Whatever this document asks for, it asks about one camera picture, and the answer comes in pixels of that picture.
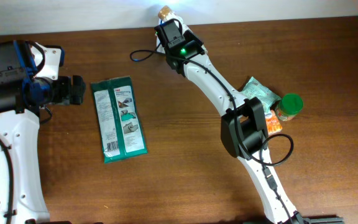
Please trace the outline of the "white cream tube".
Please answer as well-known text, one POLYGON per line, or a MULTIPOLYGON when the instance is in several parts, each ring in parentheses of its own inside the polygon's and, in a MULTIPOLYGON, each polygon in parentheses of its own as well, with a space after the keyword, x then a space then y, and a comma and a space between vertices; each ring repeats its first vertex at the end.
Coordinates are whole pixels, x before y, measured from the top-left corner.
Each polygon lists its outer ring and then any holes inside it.
POLYGON ((182 17, 180 17, 174 10, 168 6, 164 6, 158 12, 158 25, 163 24, 164 22, 169 21, 170 19, 175 19, 175 25, 178 28, 181 28, 181 33, 184 34, 186 31, 192 32, 192 30, 184 23, 182 17))

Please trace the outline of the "green wipes packet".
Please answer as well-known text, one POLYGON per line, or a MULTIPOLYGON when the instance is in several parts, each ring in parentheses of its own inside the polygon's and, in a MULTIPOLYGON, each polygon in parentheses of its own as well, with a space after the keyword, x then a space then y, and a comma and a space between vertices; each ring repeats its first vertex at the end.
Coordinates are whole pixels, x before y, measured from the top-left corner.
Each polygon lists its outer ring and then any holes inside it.
POLYGON ((130 77, 91 84, 104 163, 148 153, 130 77))

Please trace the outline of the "green lid seasoning jar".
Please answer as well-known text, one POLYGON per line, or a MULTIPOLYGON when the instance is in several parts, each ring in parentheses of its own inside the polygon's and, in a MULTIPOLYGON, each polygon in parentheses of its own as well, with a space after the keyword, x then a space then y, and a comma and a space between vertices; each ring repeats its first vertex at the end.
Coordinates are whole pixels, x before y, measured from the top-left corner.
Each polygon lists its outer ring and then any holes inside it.
POLYGON ((276 105, 275 114, 280 121, 293 119, 303 109, 303 100, 295 93, 286 94, 276 105))

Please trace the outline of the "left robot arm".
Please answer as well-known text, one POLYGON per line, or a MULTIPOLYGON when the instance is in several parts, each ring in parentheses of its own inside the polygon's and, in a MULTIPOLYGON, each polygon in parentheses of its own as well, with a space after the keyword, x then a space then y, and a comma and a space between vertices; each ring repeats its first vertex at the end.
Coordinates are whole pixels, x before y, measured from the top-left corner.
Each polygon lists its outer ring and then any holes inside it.
POLYGON ((0 223, 50 223, 38 138, 50 105, 80 105, 82 77, 59 75, 65 52, 30 40, 0 43, 0 223))

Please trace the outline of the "teal tissue pack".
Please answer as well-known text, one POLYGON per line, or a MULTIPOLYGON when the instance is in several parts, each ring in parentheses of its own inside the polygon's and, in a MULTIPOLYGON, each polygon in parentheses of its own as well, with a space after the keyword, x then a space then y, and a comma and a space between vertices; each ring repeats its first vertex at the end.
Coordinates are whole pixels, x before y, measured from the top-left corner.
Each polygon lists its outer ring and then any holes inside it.
POLYGON ((261 102, 266 117, 271 117, 270 108, 281 98, 266 86, 263 86, 256 78, 251 77, 241 93, 248 99, 258 98, 261 102))

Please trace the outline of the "orange tissue pack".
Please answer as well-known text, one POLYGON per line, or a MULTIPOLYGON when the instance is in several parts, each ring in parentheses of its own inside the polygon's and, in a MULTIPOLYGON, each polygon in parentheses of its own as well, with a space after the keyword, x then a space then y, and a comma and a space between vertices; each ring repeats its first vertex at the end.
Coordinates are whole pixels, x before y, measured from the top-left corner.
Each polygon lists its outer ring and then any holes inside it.
POLYGON ((283 127, 279 122, 274 110, 271 110, 268 115, 265 116, 265 122, 267 125, 268 135, 277 134, 282 131, 283 127))

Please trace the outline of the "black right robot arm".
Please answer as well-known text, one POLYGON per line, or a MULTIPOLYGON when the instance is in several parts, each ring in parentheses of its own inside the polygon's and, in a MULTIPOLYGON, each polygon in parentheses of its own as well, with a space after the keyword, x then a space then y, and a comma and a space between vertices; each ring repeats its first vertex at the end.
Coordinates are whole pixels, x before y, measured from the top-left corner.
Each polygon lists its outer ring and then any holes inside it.
POLYGON ((155 28, 167 63, 193 82, 221 117, 221 141, 226 151, 246 168, 259 194, 266 223, 344 223, 341 217, 307 218, 296 209, 278 179, 272 162, 261 101, 246 98, 216 70, 203 42, 177 18, 161 19, 155 28))

